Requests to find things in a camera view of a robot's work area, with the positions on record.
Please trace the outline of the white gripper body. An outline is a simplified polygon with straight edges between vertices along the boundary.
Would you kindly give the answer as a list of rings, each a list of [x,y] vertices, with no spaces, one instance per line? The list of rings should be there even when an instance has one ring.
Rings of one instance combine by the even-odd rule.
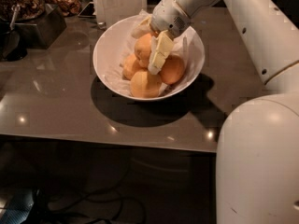
[[[153,9],[150,26],[155,32],[169,31],[173,37],[182,35],[191,19],[175,0],[161,0]]]

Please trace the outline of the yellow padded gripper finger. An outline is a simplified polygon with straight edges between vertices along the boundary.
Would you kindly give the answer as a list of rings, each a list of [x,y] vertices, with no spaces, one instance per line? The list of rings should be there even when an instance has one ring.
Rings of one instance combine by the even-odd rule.
[[[151,39],[151,52],[149,56],[148,70],[151,74],[157,75],[163,68],[165,60],[174,47],[172,34],[165,30]]]
[[[140,38],[143,35],[151,34],[152,29],[150,26],[151,15],[148,15],[142,22],[140,22],[131,32],[131,36],[135,39]]]

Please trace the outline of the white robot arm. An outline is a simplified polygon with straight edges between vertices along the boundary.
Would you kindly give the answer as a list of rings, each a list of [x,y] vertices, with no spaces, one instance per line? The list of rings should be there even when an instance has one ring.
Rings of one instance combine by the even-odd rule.
[[[201,10],[223,1],[262,82],[224,121],[215,164],[217,224],[299,224],[299,30],[271,0],[162,0],[132,31],[157,36],[149,70]]]

